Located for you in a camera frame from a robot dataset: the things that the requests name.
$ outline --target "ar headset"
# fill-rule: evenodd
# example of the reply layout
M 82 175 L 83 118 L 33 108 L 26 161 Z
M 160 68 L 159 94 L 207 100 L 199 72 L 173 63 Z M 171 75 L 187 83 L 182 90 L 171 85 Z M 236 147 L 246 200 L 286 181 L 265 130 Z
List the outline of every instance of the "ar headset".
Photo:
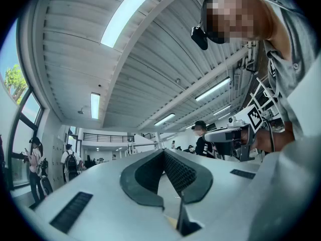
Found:
M 289 9 L 289 8 L 277 3 L 276 1 L 273 1 L 273 0 L 262 0 L 262 1 L 266 1 L 272 5 L 278 6 L 288 12 L 297 14 L 298 16 L 305 18 L 305 16 L 302 13 L 299 13 L 297 11 Z M 224 33 L 218 33 L 218 32 L 214 32 L 213 30 L 207 30 L 206 19 L 207 19 L 207 3 L 208 2 L 209 2 L 209 0 L 204 0 L 202 8 L 201 8 L 200 23 L 197 27 L 192 27 L 192 33 L 191 33 L 191 38 L 195 41 L 195 43 L 202 50 L 207 50 L 207 48 L 208 48 L 207 39 L 213 41 L 216 44 L 224 44 L 228 41 L 228 38 L 224 37 Z

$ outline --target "black cap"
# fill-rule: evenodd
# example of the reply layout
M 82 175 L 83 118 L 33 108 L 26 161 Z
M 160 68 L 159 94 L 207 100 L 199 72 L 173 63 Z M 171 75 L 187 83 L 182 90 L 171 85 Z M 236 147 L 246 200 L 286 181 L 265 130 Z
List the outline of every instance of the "black cap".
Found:
M 214 32 L 212 30 L 213 26 L 207 24 L 207 3 L 211 3 L 213 0 L 204 0 L 201 8 L 201 20 L 200 27 L 205 32 L 208 39 L 216 44 L 224 44 L 228 39 L 222 37 L 223 33 Z
M 197 122 L 195 122 L 194 126 L 192 126 L 192 129 L 195 129 L 195 126 L 201 126 L 203 129 L 206 129 L 206 123 L 201 120 L 198 120 Z

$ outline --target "pink top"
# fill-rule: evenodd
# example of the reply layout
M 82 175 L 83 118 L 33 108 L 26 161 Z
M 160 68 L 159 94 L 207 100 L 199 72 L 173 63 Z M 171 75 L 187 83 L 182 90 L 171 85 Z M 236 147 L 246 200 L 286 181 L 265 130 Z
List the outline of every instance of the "pink top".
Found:
M 29 157 L 29 163 L 30 163 L 30 166 L 29 166 L 30 171 L 36 172 L 37 165 L 39 164 L 39 160 L 41 158 L 41 153 L 38 150 L 38 148 L 33 149 L 32 154 L 28 155 L 28 157 Z

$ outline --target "sky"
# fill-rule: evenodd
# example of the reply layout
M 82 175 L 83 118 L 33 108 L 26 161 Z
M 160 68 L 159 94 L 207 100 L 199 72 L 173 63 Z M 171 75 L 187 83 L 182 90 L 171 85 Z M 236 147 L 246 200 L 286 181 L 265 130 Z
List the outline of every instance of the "sky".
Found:
M 5 80 L 6 70 L 12 68 L 15 64 L 20 65 L 17 55 L 16 43 L 17 20 L 12 25 L 2 47 L 0 50 L 0 74 L 2 79 Z M 28 98 L 24 108 L 23 114 L 28 117 L 32 122 L 35 121 L 39 105 L 32 95 Z

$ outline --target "gray shirt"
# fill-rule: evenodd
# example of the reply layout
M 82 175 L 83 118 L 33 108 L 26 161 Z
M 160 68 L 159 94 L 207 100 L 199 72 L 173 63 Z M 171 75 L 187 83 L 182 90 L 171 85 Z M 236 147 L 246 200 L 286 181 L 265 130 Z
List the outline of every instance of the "gray shirt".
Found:
M 302 13 L 293 0 L 274 0 L 279 4 Z M 297 87 L 314 62 L 319 44 L 313 28 L 307 19 L 293 12 L 270 4 L 275 14 L 285 26 L 290 38 L 291 61 L 282 58 L 269 41 L 264 41 L 266 56 L 269 58 L 268 78 L 279 103 L 279 111 L 284 122 L 292 122 L 295 139 L 303 136 L 301 126 L 290 107 L 287 97 Z

